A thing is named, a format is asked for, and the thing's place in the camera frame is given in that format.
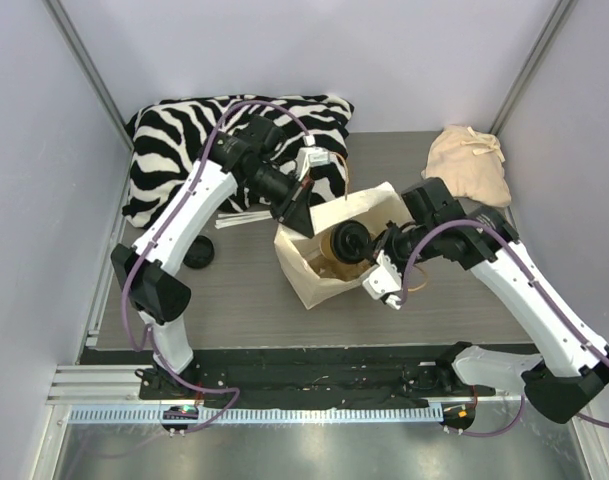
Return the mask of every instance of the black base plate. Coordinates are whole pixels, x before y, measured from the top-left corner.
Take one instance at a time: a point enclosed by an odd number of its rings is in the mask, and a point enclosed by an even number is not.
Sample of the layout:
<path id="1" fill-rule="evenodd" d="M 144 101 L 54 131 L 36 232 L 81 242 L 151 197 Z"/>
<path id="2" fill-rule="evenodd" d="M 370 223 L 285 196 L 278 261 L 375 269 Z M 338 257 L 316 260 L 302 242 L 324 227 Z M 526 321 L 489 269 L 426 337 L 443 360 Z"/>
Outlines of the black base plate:
<path id="1" fill-rule="evenodd" d="M 533 353 L 531 345 L 498 346 L 502 351 Z M 426 406 L 424 397 L 470 396 L 465 385 L 443 385 L 431 362 L 450 346 L 235 349 L 195 352 L 198 384 L 209 388 L 236 386 L 237 408 L 323 410 L 328 408 L 389 409 Z M 150 353 L 87 350 L 81 363 L 148 363 Z M 477 388 L 490 396 L 491 388 Z M 142 400 L 196 397 L 169 395 L 142 385 Z M 226 395 L 206 395 L 205 405 L 218 408 Z"/>

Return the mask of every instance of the white wall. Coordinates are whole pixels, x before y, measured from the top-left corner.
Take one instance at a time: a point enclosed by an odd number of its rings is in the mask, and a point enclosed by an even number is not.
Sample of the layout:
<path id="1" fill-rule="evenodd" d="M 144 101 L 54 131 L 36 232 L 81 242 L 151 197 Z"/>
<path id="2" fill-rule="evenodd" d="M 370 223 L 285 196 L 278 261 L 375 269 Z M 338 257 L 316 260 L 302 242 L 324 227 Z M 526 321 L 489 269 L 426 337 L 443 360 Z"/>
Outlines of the white wall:
<path id="1" fill-rule="evenodd" d="M 126 148 L 41 2 L 0 2 L 0 480 L 25 478 L 75 360 Z"/>
<path id="2" fill-rule="evenodd" d="M 578 2 L 501 141 L 527 246 L 609 340 L 609 0 Z M 609 388 L 592 407 L 609 420 Z"/>
<path id="3" fill-rule="evenodd" d="M 554 0 L 64 0 L 128 119 L 164 98 L 334 92 L 351 131 L 488 129 Z"/>

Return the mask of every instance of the gray table surface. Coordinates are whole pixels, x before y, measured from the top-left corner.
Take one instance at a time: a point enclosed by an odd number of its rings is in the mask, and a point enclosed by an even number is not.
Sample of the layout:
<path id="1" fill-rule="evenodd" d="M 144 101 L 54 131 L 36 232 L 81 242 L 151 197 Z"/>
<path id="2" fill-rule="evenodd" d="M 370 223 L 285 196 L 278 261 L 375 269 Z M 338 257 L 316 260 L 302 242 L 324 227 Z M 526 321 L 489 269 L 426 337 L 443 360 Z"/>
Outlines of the gray table surface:
<path id="1" fill-rule="evenodd" d="M 351 191 L 390 182 L 398 191 L 421 180 L 436 132 L 362 133 L 348 138 Z M 362 289 L 306 310 L 283 275 L 273 246 L 276 224 L 263 221 L 203 232 L 216 246 L 201 271 L 178 278 L 192 290 L 185 312 L 193 348 L 527 342 L 504 305 L 459 265 L 435 259 L 424 268 L 429 285 L 401 311 L 373 301 Z M 127 226 L 130 245 L 141 230 Z M 126 349 L 119 286 L 111 283 L 97 348 Z M 136 332 L 142 322 L 131 313 Z"/>

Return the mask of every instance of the robotic arm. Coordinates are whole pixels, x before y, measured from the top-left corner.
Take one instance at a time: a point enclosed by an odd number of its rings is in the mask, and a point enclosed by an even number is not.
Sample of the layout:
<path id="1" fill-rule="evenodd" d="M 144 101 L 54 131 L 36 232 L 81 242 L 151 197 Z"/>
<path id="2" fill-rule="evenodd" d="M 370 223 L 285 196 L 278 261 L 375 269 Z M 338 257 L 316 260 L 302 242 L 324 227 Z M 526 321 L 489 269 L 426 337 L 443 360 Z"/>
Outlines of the robotic arm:
<path id="1" fill-rule="evenodd" d="M 309 207 L 313 181 L 307 175 L 308 168 L 330 162 L 330 154 L 313 146 L 311 136 L 305 136 L 307 146 L 300 149 L 296 159 L 302 169 L 298 174 L 286 175 L 269 160 L 281 136 L 281 129 L 259 116 L 253 116 L 249 125 L 234 136 L 217 132 L 197 185 L 193 186 L 198 172 L 195 168 L 155 224 L 131 248 L 118 244 L 111 253 L 122 289 L 136 262 L 141 263 L 128 288 L 129 299 L 151 326 L 166 364 L 187 382 L 192 382 L 195 373 L 183 318 L 191 291 L 175 274 L 215 210 L 244 185 L 270 202 L 271 214 L 278 222 L 309 238 L 313 236 Z M 158 367 L 163 366 L 157 354 L 154 359 Z"/>
<path id="2" fill-rule="evenodd" d="M 605 365 L 609 361 L 609 344 L 558 295 L 519 242 L 517 232 L 496 210 L 480 207 L 466 215 L 438 178 L 411 187 L 401 197 L 417 224 L 399 228 L 389 223 L 373 242 L 362 240 L 363 256 L 373 265 L 361 278 L 364 289 L 372 298 L 399 309 L 406 296 L 405 267 L 424 237 L 454 220 L 475 220 L 490 227 L 505 240 L 510 251 L 481 228 L 463 226 L 437 235 L 421 250 L 417 261 L 441 256 L 470 270 L 506 305 L 540 354 L 514 355 L 461 342 L 438 361 L 438 366 L 445 368 L 453 380 L 466 385 L 526 394 L 540 413 L 557 423 L 570 420 L 609 382 L 609 369 Z M 359 244 L 359 238 L 352 242 Z M 513 256 L 529 269 L 528 277 Z M 540 290 L 553 300 L 571 322 L 570 326 L 560 320 Z M 580 331 L 586 340 L 580 341 L 573 330 Z M 607 360 L 597 358 L 595 349 Z"/>

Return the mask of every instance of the black plastic part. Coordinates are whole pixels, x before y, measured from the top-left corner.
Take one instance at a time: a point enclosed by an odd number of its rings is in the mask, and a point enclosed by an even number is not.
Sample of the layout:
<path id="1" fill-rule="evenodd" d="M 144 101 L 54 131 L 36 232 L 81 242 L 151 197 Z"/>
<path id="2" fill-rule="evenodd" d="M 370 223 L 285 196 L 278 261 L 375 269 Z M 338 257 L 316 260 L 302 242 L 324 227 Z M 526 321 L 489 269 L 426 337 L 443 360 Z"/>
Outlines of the black plastic part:
<path id="1" fill-rule="evenodd" d="M 196 270 L 205 268 L 215 258 L 215 246 L 208 237 L 198 235 L 188 248 L 183 263 L 189 268 Z"/>
<path id="2" fill-rule="evenodd" d="M 600 362 L 581 377 L 557 378 L 541 363 L 522 378 L 535 409 L 555 423 L 566 423 L 609 383 L 609 369 Z"/>
<path id="3" fill-rule="evenodd" d="M 466 217 L 462 205 L 453 198 L 441 178 L 427 178 L 406 189 L 400 196 L 415 223 L 428 229 Z"/>
<path id="4" fill-rule="evenodd" d="M 266 198 L 271 215 L 278 222 L 312 238 L 310 202 L 313 180 L 300 183 L 293 175 L 282 173 L 269 158 L 279 143 L 282 130 L 263 117 L 252 116 L 249 125 L 235 136 L 219 132 L 209 159 L 232 172 L 240 185 Z"/>
<path id="5" fill-rule="evenodd" d="M 291 189 L 299 183 L 294 177 L 289 177 L 266 163 L 249 159 L 243 168 L 248 188 L 269 200 L 271 205 L 279 205 L 290 199 Z"/>
<path id="6" fill-rule="evenodd" d="M 111 252 L 111 262 L 121 289 L 124 289 L 126 278 L 138 258 L 133 249 L 120 243 Z M 144 310 L 157 323 L 164 324 L 175 320 L 186 310 L 191 290 L 162 270 L 159 264 L 144 260 L 135 275 L 129 299 L 137 310 Z"/>
<path id="7" fill-rule="evenodd" d="M 287 200 L 278 207 L 271 206 L 271 214 L 282 225 L 295 230 L 306 238 L 313 238 L 315 230 L 310 208 L 313 182 L 307 181 L 304 185 L 297 184 L 293 190 L 299 190 L 299 193 L 295 193 L 296 196 L 291 197 L 292 200 Z"/>
<path id="8" fill-rule="evenodd" d="M 192 385 L 199 384 L 199 370 L 195 360 L 191 362 L 181 373 L 180 378 Z M 162 399 L 190 399 L 195 398 L 195 391 L 186 388 L 175 381 L 173 377 L 157 363 L 153 362 L 151 368 L 135 370 L 135 376 L 142 380 L 140 385 L 140 398 L 143 391 L 154 392 L 154 395 L 146 397 L 148 400 Z"/>
<path id="9" fill-rule="evenodd" d="M 446 425 L 457 430 L 466 430 L 475 421 L 475 408 L 471 405 L 456 406 L 444 412 L 444 421 L 440 425 Z"/>
<path id="10" fill-rule="evenodd" d="M 368 229 L 356 220 L 339 223 L 331 232 L 331 251 L 342 263 L 356 264 L 364 260 L 364 249 L 371 241 Z"/>
<path id="11" fill-rule="evenodd" d="M 452 347 L 449 347 L 435 360 L 436 374 L 439 379 L 439 384 L 446 392 L 452 393 L 462 389 L 469 389 L 469 385 L 464 385 L 459 379 L 455 370 L 453 370 L 453 362 L 455 358 L 470 347 L 472 343 L 457 342 Z"/>
<path id="12" fill-rule="evenodd" d="M 519 240 L 515 229 L 491 207 L 483 206 L 466 215 L 441 178 L 428 178 L 413 185 L 401 197 L 416 225 L 410 229 L 400 229 L 394 224 L 388 226 L 384 251 L 398 270 L 404 268 L 413 249 L 431 230 L 452 220 L 477 220 L 491 226 L 507 242 Z M 495 252 L 500 248 L 490 235 L 472 227 L 462 227 L 448 230 L 434 238 L 422 250 L 418 262 L 442 256 L 458 262 L 464 270 L 468 270 L 486 260 L 494 261 Z"/>
<path id="13" fill-rule="evenodd" d="M 168 420 L 198 420 L 199 410 L 192 405 L 173 405 L 162 414 L 162 427 L 167 432 L 178 432 L 186 430 L 189 427 L 188 423 L 164 423 Z"/>
<path id="14" fill-rule="evenodd" d="M 357 363 L 362 359 L 371 362 L 379 359 L 410 359 L 434 361 L 452 345 L 412 345 L 404 347 L 324 347 L 324 348 L 270 348 L 270 349 L 225 349 L 195 350 L 195 358 L 205 368 L 205 365 L 237 363 L 293 363 L 334 364 Z M 503 343 L 484 345 L 493 352 L 531 355 L 537 353 L 532 343 Z M 80 365 L 144 365 L 151 359 L 150 350 L 134 352 L 133 350 L 96 350 L 84 347 L 79 358 Z"/>
<path id="15" fill-rule="evenodd" d="M 253 116 L 246 128 L 237 132 L 235 136 L 251 145 L 259 145 L 260 152 L 267 154 L 275 150 L 280 140 L 284 138 L 284 132 L 272 120 Z"/>

